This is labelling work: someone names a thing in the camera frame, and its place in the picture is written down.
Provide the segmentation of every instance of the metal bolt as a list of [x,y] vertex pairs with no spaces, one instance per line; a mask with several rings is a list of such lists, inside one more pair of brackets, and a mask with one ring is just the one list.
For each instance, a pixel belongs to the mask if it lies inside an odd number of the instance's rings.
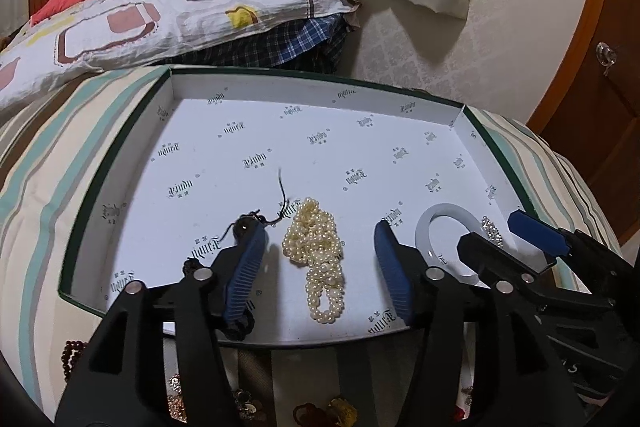
[[440,268],[437,268],[435,266],[427,268],[427,271],[425,273],[427,277],[432,281],[439,281],[440,279],[444,279],[444,272]]
[[212,275],[213,272],[210,268],[198,268],[195,272],[193,272],[193,278],[196,281],[206,281]]
[[135,295],[140,290],[142,290],[142,282],[140,281],[131,281],[129,284],[124,286],[124,291],[126,291],[129,295]]
[[495,289],[500,293],[508,295],[513,291],[513,285],[509,281],[498,281],[495,283]]

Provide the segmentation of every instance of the white jade bangle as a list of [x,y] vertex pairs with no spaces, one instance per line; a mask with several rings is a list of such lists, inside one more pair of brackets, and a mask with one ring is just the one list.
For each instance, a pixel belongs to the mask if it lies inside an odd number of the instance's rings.
[[452,219],[455,219],[457,222],[463,225],[469,232],[476,232],[485,239],[488,239],[486,232],[484,231],[484,229],[482,229],[482,224],[474,217],[473,214],[471,214],[471,212],[465,210],[457,204],[438,203],[428,208],[420,216],[418,224],[415,227],[415,248],[420,250],[420,253],[425,257],[425,261],[429,266],[438,266],[445,269],[460,282],[470,285],[478,283],[478,274],[473,272],[470,268],[466,267],[466,265],[462,263],[462,261],[458,259],[457,263],[455,264],[460,264],[460,266],[463,266],[466,269],[456,269],[451,266],[453,263],[449,263],[447,265],[442,260],[442,258],[438,257],[437,253],[433,251],[433,247],[431,246],[429,227],[431,221],[440,216],[451,217]]

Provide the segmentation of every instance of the pearl necklace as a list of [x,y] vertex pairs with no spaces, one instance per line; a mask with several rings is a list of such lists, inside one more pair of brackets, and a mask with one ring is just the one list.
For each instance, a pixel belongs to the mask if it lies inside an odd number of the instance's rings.
[[[344,309],[342,246],[334,216],[320,210],[316,200],[306,198],[282,240],[282,253],[294,263],[308,265],[305,290],[309,314],[320,324],[332,324]],[[326,311],[319,310],[323,290],[329,299]]]

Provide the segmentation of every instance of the door knob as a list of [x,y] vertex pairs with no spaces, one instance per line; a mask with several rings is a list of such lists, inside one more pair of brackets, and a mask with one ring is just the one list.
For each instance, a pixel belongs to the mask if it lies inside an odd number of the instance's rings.
[[605,67],[604,76],[607,76],[609,74],[609,68],[618,60],[618,54],[604,42],[598,42],[596,46],[596,58],[598,62]]

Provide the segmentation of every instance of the wall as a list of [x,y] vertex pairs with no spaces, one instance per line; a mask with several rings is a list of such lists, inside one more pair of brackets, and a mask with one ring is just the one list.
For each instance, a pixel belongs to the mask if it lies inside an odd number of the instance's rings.
[[526,121],[556,74],[584,0],[471,0],[466,21],[404,0],[361,0],[339,74]]
[[527,121],[556,74],[584,0],[471,0],[466,22],[404,0],[361,0],[339,73],[417,87]]

